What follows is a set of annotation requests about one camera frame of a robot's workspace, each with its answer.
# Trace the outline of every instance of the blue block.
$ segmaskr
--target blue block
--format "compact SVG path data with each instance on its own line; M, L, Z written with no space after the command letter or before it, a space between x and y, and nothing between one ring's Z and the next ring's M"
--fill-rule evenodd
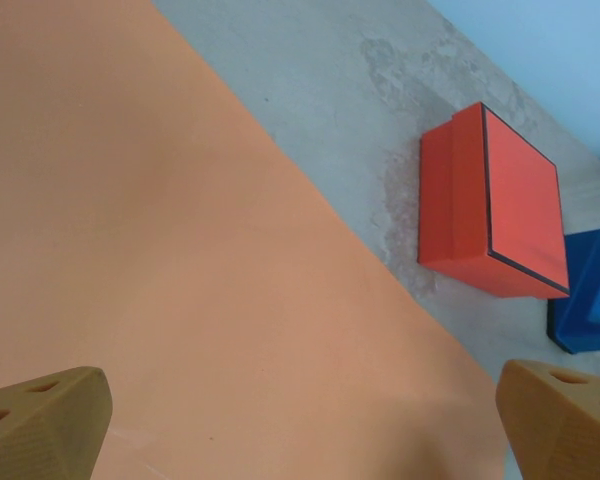
M569 353L600 350L600 230L565 237L571 296L549 300L547 335Z

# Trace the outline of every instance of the concrete floor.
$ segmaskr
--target concrete floor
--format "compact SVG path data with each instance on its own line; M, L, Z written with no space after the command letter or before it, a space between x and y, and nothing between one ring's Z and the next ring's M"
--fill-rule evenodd
M155 3L494 380L513 357L600 374L600 353L547 339L545 302L496 299L415 261L418 139L478 100L558 165L566 233L600 227L600 162L424 0ZM520 478L511 455L506 478Z

